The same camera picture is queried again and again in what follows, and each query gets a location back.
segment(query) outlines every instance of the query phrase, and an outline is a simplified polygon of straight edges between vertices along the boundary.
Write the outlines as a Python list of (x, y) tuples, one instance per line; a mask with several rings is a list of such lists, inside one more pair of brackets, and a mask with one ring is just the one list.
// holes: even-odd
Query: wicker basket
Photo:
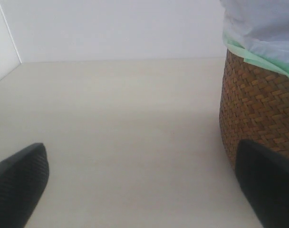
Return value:
[(289, 79), (227, 53), (220, 126), (231, 165), (241, 139), (251, 139), (289, 158)]

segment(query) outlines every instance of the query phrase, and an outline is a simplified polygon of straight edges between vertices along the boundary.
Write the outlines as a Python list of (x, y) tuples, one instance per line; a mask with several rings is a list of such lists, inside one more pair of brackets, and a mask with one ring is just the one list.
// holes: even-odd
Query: floor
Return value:
[(0, 160), (50, 179), (27, 228), (261, 228), (218, 126), (224, 59), (23, 64), (0, 82)]

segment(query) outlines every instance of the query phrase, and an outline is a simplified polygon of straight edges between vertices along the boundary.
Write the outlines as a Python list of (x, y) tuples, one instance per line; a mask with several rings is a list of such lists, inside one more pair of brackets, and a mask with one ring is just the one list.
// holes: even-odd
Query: brown woven basket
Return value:
[(220, 126), (235, 167), (237, 145), (251, 139), (289, 158), (289, 79), (227, 52)]

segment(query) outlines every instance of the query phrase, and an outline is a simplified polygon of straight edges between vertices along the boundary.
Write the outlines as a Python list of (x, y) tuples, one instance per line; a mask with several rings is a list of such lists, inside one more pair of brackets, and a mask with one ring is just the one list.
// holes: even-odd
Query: white wall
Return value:
[(0, 0), (22, 62), (225, 56), (218, 0)]
[(20, 64), (0, 9), (0, 80)]

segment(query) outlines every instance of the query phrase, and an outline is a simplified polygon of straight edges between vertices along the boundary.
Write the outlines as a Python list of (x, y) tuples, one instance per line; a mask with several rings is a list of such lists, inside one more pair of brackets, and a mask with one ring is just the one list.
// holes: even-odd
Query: white cloth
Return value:
[(224, 33), (253, 54), (289, 63), (289, 0), (220, 0)]

